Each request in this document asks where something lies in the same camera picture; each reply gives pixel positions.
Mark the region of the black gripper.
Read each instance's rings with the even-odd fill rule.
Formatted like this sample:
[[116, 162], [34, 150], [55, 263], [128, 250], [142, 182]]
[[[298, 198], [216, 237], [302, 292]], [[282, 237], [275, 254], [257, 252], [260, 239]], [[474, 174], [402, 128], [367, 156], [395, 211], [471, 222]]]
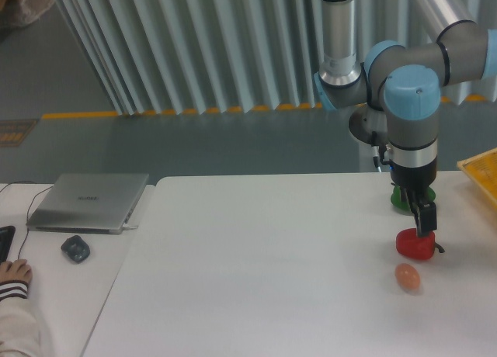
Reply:
[[[435, 192], [430, 185], [436, 178], [437, 163], [432, 161], [418, 168], [391, 166], [391, 178], [401, 189], [405, 210], [415, 217], [417, 237], [427, 237], [437, 229], [437, 208], [433, 200]], [[412, 210], [412, 197], [415, 197]]]

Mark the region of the white sleeved forearm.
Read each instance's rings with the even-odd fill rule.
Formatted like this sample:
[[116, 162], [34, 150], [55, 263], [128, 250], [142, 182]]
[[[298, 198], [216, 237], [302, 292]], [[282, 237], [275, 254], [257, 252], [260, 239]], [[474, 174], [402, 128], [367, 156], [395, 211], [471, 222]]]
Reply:
[[42, 356], [40, 326], [28, 299], [28, 284], [1, 282], [1, 356]]

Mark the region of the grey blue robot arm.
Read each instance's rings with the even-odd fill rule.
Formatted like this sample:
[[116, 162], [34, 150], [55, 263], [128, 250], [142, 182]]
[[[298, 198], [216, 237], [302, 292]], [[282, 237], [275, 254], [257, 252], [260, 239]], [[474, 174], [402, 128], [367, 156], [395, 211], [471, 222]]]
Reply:
[[320, 0], [324, 59], [315, 84], [325, 108], [366, 103], [384, 112], [383, 140], [369, 132], [381, 163], [415, 219], [416, 233], [437, 228], [428, 190], [436, 177], [441, 89], [496, 74], [496, 32], [481, 28], [461, 0], [410, 0], [430, 36], [421, 47], [393, 40], [374, 45], [364, 61], [357, 52], [357, 0]]

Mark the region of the person's hand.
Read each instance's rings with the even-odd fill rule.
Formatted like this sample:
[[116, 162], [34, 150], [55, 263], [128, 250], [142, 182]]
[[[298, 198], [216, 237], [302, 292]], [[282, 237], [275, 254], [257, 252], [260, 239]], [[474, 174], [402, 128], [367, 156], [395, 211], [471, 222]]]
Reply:
[[24, 282], [30, 284], [33, 278], [31, 266], [25, 259], [5, 261], [0, 265], [0, 282]]

